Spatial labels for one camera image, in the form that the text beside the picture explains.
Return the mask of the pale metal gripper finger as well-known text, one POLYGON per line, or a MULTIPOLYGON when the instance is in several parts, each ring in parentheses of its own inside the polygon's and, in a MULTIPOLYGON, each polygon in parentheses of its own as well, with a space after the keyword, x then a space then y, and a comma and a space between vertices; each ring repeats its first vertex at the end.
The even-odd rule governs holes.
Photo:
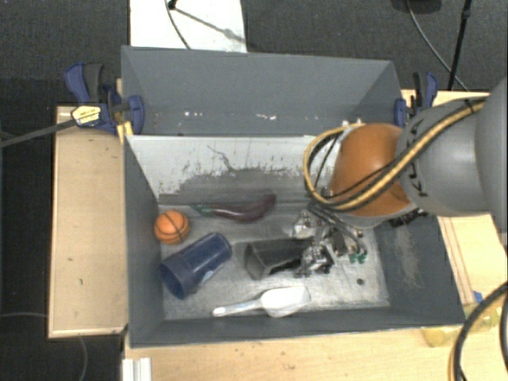
POLYGON ((320 245, 311 245, 305 247, 301 256, 302 262, 326 262, 327 257, 325 251, 320 245))
POLYGON ((324 260, 310 262, 302 261, 300 266, 296 269, 294 277, 309 278, 313 275, 318 274, 328 275, 331 271, 332 266, 333 265, 330 262, 324 260))

